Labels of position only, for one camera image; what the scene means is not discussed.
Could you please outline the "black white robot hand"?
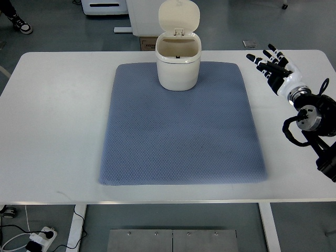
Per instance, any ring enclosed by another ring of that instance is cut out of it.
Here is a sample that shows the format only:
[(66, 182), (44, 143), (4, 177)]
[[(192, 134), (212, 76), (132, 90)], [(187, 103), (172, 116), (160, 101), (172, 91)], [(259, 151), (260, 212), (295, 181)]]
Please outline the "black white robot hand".
[(286, 98), (290, 104), (294, 104), (300, 95), (310, 94), (311, 90), (302, 82), (298, 67), (274, 45), (269, 44), (268, 48), (262, 52), (265, 59), (253, 54), (247, 54), (246, 58), (265, 76), (271, 90)]

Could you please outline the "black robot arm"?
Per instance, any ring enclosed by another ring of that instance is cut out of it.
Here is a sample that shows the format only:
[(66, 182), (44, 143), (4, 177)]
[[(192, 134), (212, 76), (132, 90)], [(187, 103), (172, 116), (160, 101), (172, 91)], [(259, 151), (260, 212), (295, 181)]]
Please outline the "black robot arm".
[[(335, 182), (335, 144), (329, 146), (322, 140), (323, 136), (335, 136), (335, 101), (324, 94), (328, 84), (327, 78), (318, 94), (312, 94), (304, 85), (288, 92), (287, 99), (298, 114), (284, 121), (282, 131), (291, 143), (300, 147), (312, 147), (318, 155), (317, 169)], [(306, 142), (300, 142), (292, 135), (289, 127), (293, 122), (307, 139)]]

